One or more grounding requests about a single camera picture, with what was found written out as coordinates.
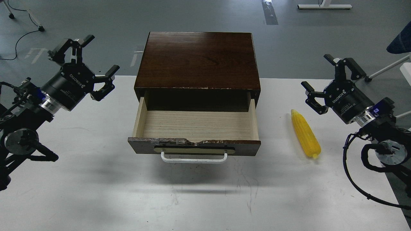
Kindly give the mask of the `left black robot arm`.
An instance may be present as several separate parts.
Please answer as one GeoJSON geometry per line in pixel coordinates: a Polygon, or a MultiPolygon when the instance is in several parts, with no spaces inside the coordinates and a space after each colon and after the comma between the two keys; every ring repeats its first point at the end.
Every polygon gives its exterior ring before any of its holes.
{"type": "Polygon", "coordinates": [[[58,160],[58,155],[39,141],[37,129],[44,122],[51,122],[61,108],[73,110],[87,94],[101,101],[115,88],[113,80],[118,65],[113,65],[104,76],[96,76],[83,63],[82,50],[93,39],[94,35],[67,39],[49,51],[50,60],[59,64],[60,70],[41,87],[29,77],[20,86],[1,82],[16,94],[10,108],[1,105],[1,190],[9,185],[9,174],[25,160],[58,160]]]}

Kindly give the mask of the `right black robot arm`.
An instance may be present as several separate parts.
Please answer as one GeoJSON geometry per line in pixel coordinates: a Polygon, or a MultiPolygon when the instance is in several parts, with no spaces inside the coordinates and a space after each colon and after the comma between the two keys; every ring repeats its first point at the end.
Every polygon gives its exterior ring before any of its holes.
{"type": "Polygon", "coordinates": [[[392,172],[405,183],[405,192],[410,196],[410,169],[403,166],[410,159],[410,131],[396,126],[394,101],[383,98],[374,103],[356,87],[355,81],[364,78],[370,82],[371,78],[353,58],[339,59],[330,54],[324,58],[334,66],[335,78],[322,92],[302,82],[306,104],[320,115],[331,108],[345,124],[358,123],[358,135],[372,139],[361,152],[364,166],[375,172],[392,172]]]}

